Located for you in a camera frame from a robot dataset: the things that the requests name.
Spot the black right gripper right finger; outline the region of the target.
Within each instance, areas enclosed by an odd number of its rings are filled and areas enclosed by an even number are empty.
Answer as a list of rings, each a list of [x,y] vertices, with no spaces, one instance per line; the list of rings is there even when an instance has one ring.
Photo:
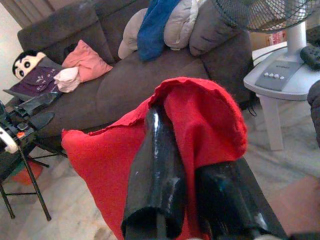
[[[209,239],[287,237],[244,158],[198,168],[195,185],[200,229]]]

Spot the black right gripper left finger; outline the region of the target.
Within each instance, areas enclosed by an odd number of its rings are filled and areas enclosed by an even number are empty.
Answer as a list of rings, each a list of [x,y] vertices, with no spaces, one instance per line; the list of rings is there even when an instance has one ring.
[[[186,173],[163,106],[148,110],[145,130],[130,166],[122,235],[125,239],[176,239],[185,218]]]

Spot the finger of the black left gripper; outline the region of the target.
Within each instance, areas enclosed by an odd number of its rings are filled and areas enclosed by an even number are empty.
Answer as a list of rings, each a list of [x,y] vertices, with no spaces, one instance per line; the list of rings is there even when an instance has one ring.
[[[62,93],[60,92],[50,92],[33,97],[15,106],[14,111],[20,116],[33,116],[42,109],[47,108],[61,95]]]
[[[55,117],[55,113],[52,111],[38,113],[32,116],[31,118],[29,118],[28,124],[36,130],[41,130],[45,126],[47,126],[54,117]]]

